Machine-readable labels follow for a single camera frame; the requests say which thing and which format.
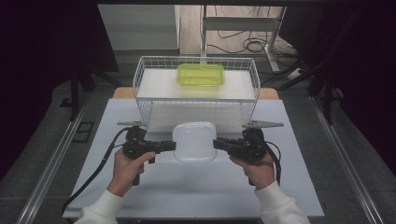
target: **wire basket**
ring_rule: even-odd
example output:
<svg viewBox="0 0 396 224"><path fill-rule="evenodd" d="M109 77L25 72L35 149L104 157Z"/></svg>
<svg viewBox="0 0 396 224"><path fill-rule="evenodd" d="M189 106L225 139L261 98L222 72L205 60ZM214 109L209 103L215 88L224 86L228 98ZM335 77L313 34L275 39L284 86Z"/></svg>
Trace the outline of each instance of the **wire basket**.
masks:
<svg viewBox="0 0 396 224"><path fill-rule="evenodd" d="M221 64L220 87L183 87L177 67L183 63ZM241 131L251 120L260 95L253 59L220 57L141 57L134 75L134 96L151 132L169 133L183 122L209 121L218 133Z"/></svg>

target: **white sleeve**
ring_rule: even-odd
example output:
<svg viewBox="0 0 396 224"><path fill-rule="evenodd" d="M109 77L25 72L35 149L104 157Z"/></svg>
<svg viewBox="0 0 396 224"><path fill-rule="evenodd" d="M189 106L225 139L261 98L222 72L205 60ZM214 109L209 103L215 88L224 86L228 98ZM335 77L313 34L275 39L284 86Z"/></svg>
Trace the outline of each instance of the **white sleeve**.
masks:
<svg viewBox="0 0 396 224"><path fill-rule="evenodd" d="M309 223L293 198L288 197L275 181L265 189L254 192L260 200L261 218L266 224Z"/></svg>
<svg viewBox="0 0 396 224"><path fill-rule="evenodd" d="M117 224L117 213L122 208L124 199L110 193L107 189L88 207L81 210L76 224Z"/></svg>

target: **sleeve cuff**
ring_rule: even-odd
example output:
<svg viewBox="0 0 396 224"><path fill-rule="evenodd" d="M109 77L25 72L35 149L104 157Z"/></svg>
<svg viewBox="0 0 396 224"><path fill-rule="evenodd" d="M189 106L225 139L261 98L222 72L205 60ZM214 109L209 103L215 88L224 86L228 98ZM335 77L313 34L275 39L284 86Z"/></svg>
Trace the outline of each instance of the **sleeve cuff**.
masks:
<svg viewBox="0 0 396 224"><path fill-rule="evenodd" d="M259 198L263 212L277 209L291 200L291 198L282 191L277 181L265 189L255 190L254 193Z"/></svg>
<svg viewBox="0 0 396 224"><path fill-rule="evenodd" d="M117 213L122 208L125 199L110 193L107 189L89 206L89 208L103 217L115 220Z"/></svg>

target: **green tray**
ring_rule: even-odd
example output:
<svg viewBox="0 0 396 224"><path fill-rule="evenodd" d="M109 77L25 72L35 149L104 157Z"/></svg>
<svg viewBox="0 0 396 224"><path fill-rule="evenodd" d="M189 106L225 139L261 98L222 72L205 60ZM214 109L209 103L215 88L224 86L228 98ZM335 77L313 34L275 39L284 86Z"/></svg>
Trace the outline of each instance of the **green tray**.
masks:
<svg viewBox="0 0 396 224"><path fill-rule="evenodd" d="M224 84L221 64L183 63L177 67L177 83L181 86L220 87Z"/></svg>

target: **person's left hand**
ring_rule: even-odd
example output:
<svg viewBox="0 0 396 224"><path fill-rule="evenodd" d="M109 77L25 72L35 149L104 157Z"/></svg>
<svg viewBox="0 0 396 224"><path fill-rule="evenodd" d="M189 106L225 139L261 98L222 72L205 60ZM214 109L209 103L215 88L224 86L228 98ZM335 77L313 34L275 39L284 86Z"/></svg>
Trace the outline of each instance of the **person's left hand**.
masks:
<svg viewBox="0 0 396 224"><path fill-rule="evenodd" d="M136 160L131 160L122 154L122 148L116 152L114 158L113 178L107 190L117 196L123 197L132 187L132 181L137 175L143 174L144 162L154 158L155 152L147 152Z"/></svg>

